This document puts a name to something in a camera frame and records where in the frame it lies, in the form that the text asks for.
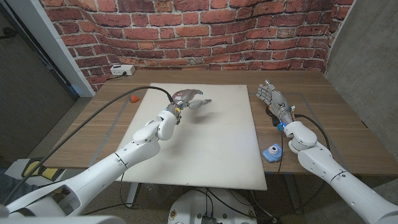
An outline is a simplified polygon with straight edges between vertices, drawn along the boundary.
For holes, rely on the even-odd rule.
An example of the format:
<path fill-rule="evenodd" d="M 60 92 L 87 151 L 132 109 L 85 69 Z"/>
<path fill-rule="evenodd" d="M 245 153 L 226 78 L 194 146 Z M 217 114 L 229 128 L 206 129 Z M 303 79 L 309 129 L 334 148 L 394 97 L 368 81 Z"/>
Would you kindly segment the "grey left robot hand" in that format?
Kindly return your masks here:
<path fill-rule="evenodd" d="M 176 125 L 180 123 L 180 118 L 181 118 L 180 114 L 184 108 L 195 110 L 211 102 L 210 99 L 193 100 L 195 95 L 202 95 L 202 94 L 203 92 L 197 89 L 186 89 L 175 92 L 172 95 L 172 102 L 171 104 L 168 105 L 167 111 L 175 115 L 177 119 Z"/>

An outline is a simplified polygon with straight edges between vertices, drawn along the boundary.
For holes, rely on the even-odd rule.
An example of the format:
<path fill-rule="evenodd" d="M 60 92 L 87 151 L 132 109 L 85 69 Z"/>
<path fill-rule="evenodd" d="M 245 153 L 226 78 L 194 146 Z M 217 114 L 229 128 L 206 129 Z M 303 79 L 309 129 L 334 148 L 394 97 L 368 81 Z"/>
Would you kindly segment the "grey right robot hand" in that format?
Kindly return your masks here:
<path fill-rule="evenodd" d="M 292 112 L 287 100 L 283 97 L 279 90 L 275 89 L 275 86 L 264 80 L 265 84 L 260 84 L 257 89 L 256 96 L 264 101 L 269 108 L 269 111 L 276 116 L 285 127 L 287 124 L 292 123 Z"/>

